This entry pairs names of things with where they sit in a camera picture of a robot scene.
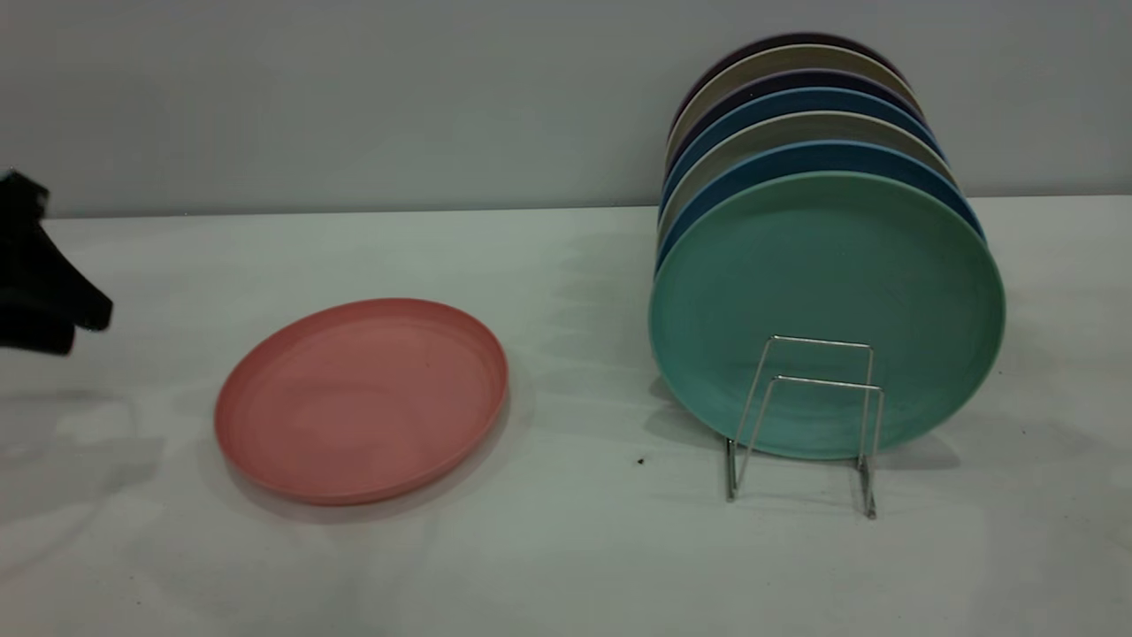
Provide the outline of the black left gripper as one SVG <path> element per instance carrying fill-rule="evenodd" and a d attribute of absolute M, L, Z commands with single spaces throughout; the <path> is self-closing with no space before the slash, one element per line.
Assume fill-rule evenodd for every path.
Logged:
<path fill-rule="evenodd" d="M 1 177 L 1 347 L 65 358 L 74 327 L 108 330 L 114 303 L 40 226 L 50 196 L 19 171 Z"/>

